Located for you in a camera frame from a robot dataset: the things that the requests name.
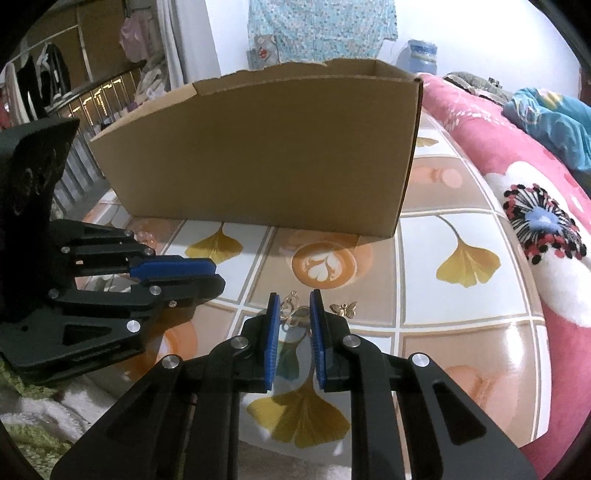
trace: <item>blue cloth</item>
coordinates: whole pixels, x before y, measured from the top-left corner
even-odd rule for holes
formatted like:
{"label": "blue cloth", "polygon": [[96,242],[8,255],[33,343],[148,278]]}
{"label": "blue cloth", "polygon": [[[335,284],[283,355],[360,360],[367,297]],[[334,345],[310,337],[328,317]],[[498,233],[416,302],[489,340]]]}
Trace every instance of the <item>blue cloth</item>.
{"label": "blue cloth", "polygon": [[591,173],[591,108],[580,100],[524,88],[505,105],[503,115],[570,170]]}
{"label": "blue cloth", "polygon": [[250,48],[273,34],[282,63],[375,58],[385,38],[398,38],[394,0],[250,0]]}

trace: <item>blue gripper pad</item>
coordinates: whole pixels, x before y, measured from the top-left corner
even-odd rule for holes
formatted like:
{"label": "blue gripper pad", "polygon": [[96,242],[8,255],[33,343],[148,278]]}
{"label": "blue gripper pad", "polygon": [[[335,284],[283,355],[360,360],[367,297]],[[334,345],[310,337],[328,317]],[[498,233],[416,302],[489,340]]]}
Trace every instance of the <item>blue gripper pad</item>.
{"label": "blue gripper pad", "polygon": [[316,364],[316,378],[321,390],[326,385],[326,362],[324,358],[324,342],[320,328],[319,305],[314,298],[314,291],[310,292],[310,329],[312,330],[312,348],[314,350],[314,363]]}
{"label": "blue gripper pad", "polygon": [[209,258],[179,258],[178,260],[169,261],[163,257],[162,261],[145,261],[141,265],[131,268],[129,274],[142,281],[146,278],[215,275],[215,272],[216,264]]}
{"label": "blue gripper pad", "polygon": [[281,299],[277,293],[269,296],[267,306],[267,338],[265,343],[265,388],[270,390],[277,371],[277,348],[279,346],[279,327],[281,326]]}

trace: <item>open cardboard box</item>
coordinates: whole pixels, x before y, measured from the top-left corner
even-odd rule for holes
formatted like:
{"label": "open cardboard box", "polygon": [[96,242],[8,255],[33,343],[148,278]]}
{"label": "open cardboard box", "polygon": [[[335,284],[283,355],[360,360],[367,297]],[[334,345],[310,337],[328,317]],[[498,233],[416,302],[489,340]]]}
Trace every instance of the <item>open cardboard box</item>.
{"label": "open cardboard box", "polygon": [[379,60],[286,63],[174,90],[90,146],[135,216],[389,237],[422,94]]}

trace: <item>gold butterfly charm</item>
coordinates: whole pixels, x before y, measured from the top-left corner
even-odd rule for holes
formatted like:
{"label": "gold butterfly charm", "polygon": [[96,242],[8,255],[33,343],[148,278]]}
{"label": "gold butterfly charm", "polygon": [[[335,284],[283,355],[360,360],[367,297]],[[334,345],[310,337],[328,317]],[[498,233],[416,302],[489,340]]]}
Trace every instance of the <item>gold butterfly charm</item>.
{"label": "gold butterfly charm", "polygon": [[349,305],[347,305],[346,303],[343,303],[342,305],[337,305],[336,303],[333,303],[330,306],[330,309],[341,317],[347,317],[348,319],[352,319],[353,317],[355,317],[355,314],[356,314],[355,308],[356,307],[357,307],[357,302],[353,301],[353,302],[349,303]]}

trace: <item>floral blanket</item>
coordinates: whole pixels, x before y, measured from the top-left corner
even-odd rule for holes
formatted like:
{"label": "floral blanket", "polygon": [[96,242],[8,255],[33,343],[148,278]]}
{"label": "floral blanket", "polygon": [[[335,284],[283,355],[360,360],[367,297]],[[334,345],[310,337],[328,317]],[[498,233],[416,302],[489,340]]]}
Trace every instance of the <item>floral blanket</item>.
{"label": "floral blanket", "polygon": [[490,185],[530,262],[548,329],[552,401],[548,432],[523,451],[545,477],[591,410],[591,200],[551,152],[501,107],[429,74],[423,107]]}

